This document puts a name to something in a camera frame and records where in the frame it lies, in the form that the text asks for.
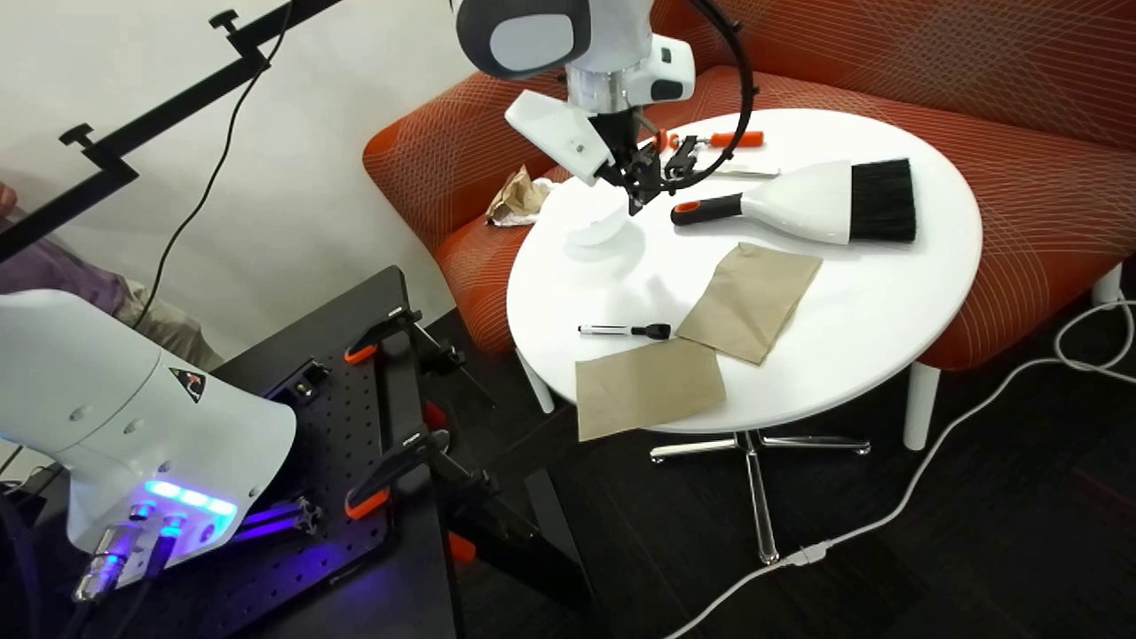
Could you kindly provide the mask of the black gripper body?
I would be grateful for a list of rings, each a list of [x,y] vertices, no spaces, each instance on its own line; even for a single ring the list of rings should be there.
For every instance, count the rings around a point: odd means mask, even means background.
[[[616,112],[616,115],[596,115],[594,130],[601,131],[601,141],[608,145],[608,162],[601,164],[603,180],[623,189],[632,167],[653,167],[657,193],[667,189],[660,145],[657,145],[660,131],[644,118],[639,106]]]

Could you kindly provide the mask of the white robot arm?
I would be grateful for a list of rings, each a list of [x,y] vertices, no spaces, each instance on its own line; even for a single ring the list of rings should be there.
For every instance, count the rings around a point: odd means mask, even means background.
[[[570,178],[608,180],[639,215],[662,193],[644,112],[697,89],[693,46],[648,24],[653,0],[451,0],[463,53],[523,81],[503,122]]]

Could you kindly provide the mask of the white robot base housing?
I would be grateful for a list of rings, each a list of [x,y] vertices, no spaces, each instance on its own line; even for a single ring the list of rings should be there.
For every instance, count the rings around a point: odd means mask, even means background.
[[[67,290],[0,298],[0,438],[72,474],[79,599],[219,550],[283,470],[299,416]]]

